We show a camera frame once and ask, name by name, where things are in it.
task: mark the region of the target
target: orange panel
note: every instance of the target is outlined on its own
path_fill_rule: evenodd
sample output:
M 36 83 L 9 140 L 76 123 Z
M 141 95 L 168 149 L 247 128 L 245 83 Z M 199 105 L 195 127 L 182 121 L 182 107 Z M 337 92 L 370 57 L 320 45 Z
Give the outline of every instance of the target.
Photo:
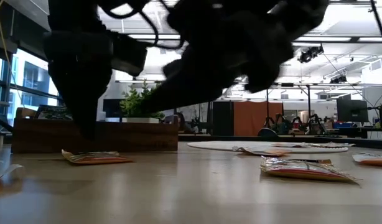
M 257 136 L 266 121 L 267 102 L 234 102 L 234 135 Z M 269 103 L 269 115 L 282 114 L 282 103 Z

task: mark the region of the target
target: tabletop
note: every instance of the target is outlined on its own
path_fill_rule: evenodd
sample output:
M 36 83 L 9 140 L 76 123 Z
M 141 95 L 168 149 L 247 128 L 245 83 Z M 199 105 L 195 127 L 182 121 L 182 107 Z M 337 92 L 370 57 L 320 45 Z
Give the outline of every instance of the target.
M 0 181 L 0 223 L 382 223 L 382 167 L 360 166 L 352 147 L 331 159 L 359 184 L 260 175 L 258 156 L 193 149 L 124 154 L 134 163 L 73 166 L 60 154 L 0 149 L 0 169 L 25 167 L 22 180 Z

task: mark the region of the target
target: black monitor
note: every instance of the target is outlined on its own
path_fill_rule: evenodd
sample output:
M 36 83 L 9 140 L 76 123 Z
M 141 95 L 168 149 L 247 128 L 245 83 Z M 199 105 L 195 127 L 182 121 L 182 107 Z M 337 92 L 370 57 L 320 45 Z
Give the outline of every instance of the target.
M 107 118 L 119 118 L 121 117 L 120 102 L 123 99 L 104 99 L 103 111 Z
M 339 121 L 369 122 L 366 101 L 337 99 L 336 104 Z

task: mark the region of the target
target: white wall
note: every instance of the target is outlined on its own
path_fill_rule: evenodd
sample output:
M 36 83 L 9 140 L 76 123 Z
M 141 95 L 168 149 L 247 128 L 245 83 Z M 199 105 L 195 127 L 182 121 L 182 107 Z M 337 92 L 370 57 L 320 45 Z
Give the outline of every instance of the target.
M 289 99 L 308 99 L 307 94 L 302 90 L 269 90 L 270 99 L 281 99 L 281 94 L 288 94 Z M 317 93 L 322 92 L 322 90 L 311 90 L 310 99 L 318 99 Z M 266 90 L 260 91 L 258 93 L 245 93 L 243 98 L 257 98 L 257 99 L 266 99 Z
M 284 110 L 308 110 L 307 101 L 283 101 Z M 336 101 L 311 101 L 311 110 L 320 118 L 332 118 L 337 113 Z
M 196 105 L 183 106 L 177 108 L 177 112 L 181 112 L 184 115 L 185 121 L 191 121 L 196 116 L 200 118 L 201 122 L 207 122 L 208 120 L 208 103 L 200 103 Z
M 370 68 L 365 68 L 362 75 L 363 83 L 382 84 L 382 68 L 371 71 Z M 382 87 L 367 87 L 363 89 L 364 97 L 373 105 L 382 104 Z M 377 118 L 375 110 L 368 111 L 368 119 L 372 122 L 373 118 Z M 369 134 L 370 139 L 382 139 L 381 133 Z

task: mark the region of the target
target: ceiling light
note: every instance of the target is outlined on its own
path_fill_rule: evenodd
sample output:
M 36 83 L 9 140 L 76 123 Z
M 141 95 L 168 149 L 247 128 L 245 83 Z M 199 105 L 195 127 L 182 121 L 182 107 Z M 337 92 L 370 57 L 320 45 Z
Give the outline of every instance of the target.
M 130 34 L 130 37 L 134 39 L 143 39 L 143 40 L 154 40 L 154 34 Z M 180 35 L 178 34 L 159 34 L 158 38 L 160 40 L 180 40 Z
M 119 7 L 112 9 L 111 12 L 113 12 L 117 15 L 126 15 L 129 12 L 131 12 L 132 10 L 133 10 L 133 8 L 130 7 L 128 4 L 123 4 Z
M 348 42 L 350 37 L 299 37 L 296 41 L 313 42 Z
M 358 39 L 359 42 L 382 42 L 381 37 L 361 37 Z
M 320 43 L 307 43 L 307 42 L 294 42 L 292 43 L 295 47 L 319 47 Z
M 152 80 L 121 80 L 121 81 L 116 81 L 118 83 L 155 83 L 157 81 L 152 81 Z

